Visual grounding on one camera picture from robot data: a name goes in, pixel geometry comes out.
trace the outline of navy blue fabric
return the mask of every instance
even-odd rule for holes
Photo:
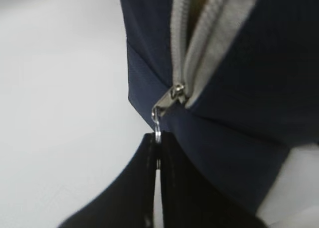
[[[171,0],[121,0],[129,99],[151,109],[171,85]],[[319,0],[260,0],[196,104],[162,120],[197,169],[255,213],[290,148],[319,140]]]

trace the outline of metal ring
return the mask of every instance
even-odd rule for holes
[[[152,111],[152,120],[155,123],[155,142],[156,144],[161,144],[160,117],[159,109],[157,107]]]

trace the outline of zipper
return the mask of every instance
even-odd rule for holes
[[[159,117],[164,116],[176,102],[186,108],[194,104],[256,2],[206,0],[186,48],[190,1],[173,0],[170,22],[173,86],[154,105],[152,117],[155,110]],[[220,38],[216,37],[225,31],[225,40],[217,41]]]
[[[153,118],[155,109],[158,109],[158,115],[162,117],[176,102],[185,105],[191,97],[197,64],[205,49],[217,12],[224,2],[224,0],[206,1],[186,52],[190,1],[173,0],[170,22],[173,86],[153,106]]]

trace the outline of white surface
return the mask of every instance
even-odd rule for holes
[[[275,184],[259,208],[258,216],[267,224],[273,224],[290,219],[291,216],[315,206],[319,206],[319,148],[313,144],[292,150]],[[319,209],[312,210],[312,214],[316,211],[319,217]],[[297,219],[301,219],[299,224],[304,222],[302,216],[296,216],[294,221]],[[294,228],[308,226],[296,225]]]
[[[319,207],[309,208],[286,221],[275,223],[271,228],[318,228]]]
[[[151,129],[127,100],[119,0],[0,8],[0,227],[55,228]]]
[[[154,192],[154,228],[163,228],[163,209],[160,190],[160,170],[156,171],[155,192]]]

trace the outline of zipper slider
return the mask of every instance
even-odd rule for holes
[[[177,101],[181,104],[186,102],[186,95],[184,93],[185,86],[176,84],[172,86],[160,100],[152,108],[152,119],[155,122],[156,116],[163,117],[169,108],[171,108]]]

